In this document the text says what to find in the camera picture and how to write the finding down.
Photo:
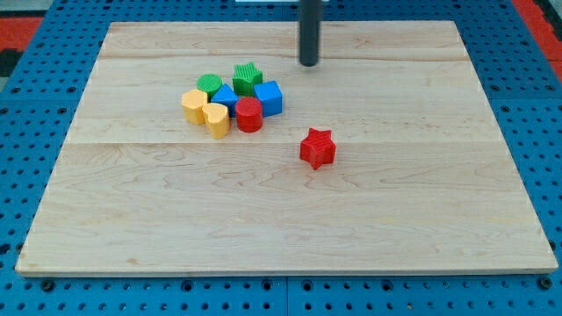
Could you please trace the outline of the black cylindrical robot arm stylus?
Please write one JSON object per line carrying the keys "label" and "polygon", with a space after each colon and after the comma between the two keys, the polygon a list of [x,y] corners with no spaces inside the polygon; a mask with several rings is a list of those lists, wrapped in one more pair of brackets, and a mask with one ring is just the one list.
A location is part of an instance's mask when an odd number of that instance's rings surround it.
{"label": "black cylindrical robot arm stylus", "polygon": [[299,11],[299,63],[315,66],[320,58],[321,0],[301,0]]}

